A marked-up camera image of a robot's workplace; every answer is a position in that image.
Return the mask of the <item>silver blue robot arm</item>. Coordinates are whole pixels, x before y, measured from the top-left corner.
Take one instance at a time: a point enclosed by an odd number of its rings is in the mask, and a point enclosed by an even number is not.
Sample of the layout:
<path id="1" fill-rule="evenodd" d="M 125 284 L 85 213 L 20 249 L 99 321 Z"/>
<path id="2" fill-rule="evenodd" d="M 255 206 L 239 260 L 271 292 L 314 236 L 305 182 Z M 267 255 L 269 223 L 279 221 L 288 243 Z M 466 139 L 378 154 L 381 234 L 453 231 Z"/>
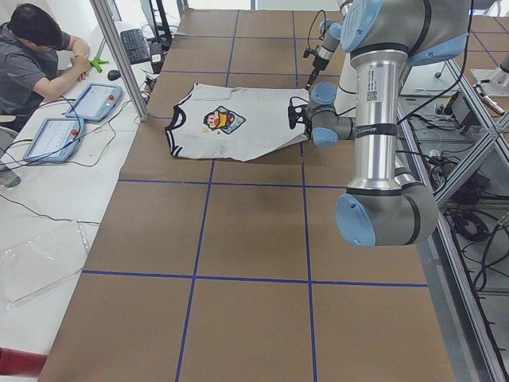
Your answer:
<path id="1" fill-rule="evenodd" d="M 319 147 L 355 143 L 355 176 L 336 203 L 336 223 L 351 245 L 409 245 L 427 239 L 438 221 L 430 189 L 396 155 L 398 96 L 409 71 L 459 56 L 467 46 L 471 1 L 346 1 L 342 22 L 325 21 L 321 44 L 306 49 L 313 71 L 307 104 L 289 106 Z M 336 88 L 318 82 L 337 49 L 356 71 L 356 104 L 339 113 Z"/>
<path id="2" fill-rule="evenodd" d="M 325 19 L 320 24 L 321 44 L 315 49 L 307 47 L 303 57 L 313 56 L 313 70 L 305 84 L 305 90 L 309 90 L 319 74 L 323 72 L 340 45 L 342 25 L 337 21 Z"/>

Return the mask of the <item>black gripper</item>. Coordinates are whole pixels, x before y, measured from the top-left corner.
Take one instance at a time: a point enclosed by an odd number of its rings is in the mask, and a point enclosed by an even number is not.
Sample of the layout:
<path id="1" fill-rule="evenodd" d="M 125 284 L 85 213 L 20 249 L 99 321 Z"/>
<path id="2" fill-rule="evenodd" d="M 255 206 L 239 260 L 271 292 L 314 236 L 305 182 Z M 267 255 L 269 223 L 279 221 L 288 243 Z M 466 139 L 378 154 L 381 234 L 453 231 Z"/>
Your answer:
<path id="1" fill-rule="evenodd" d="M 310 73 L 305 84 L 305 90 L 309 90 L 311 88 L 319 76 L 319 73 L 324 71 L 328 66 L 328 50 L 324 49 L 321 45 L 317 46 L 315 49 L 306 48 L 304 58 L 307 58 L 310 55 L 314 56 L 313 71 Z"/>
<path id="2" fill-rule="evenodd" d="M 304 126 L 304 133 L 307 138 L 312 137 L 312 123 L 307 116 L 309 101 L 300 96 L 291 96 L 287 107 L 287 115 L 290 130 L 294 130 L 298 124 Z"/>

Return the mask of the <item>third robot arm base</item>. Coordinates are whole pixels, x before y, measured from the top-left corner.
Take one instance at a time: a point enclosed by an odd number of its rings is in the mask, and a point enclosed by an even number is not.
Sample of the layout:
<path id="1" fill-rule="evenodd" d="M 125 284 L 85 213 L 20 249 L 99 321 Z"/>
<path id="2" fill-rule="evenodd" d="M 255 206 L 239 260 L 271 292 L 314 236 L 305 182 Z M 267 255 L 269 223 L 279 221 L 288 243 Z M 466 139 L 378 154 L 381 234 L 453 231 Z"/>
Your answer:
<path id="1" fill-rule="evenodd" d="M 508 56 L 495 69 L 472 69 L 471 72 L 482 96 L 508 97 Z"/>

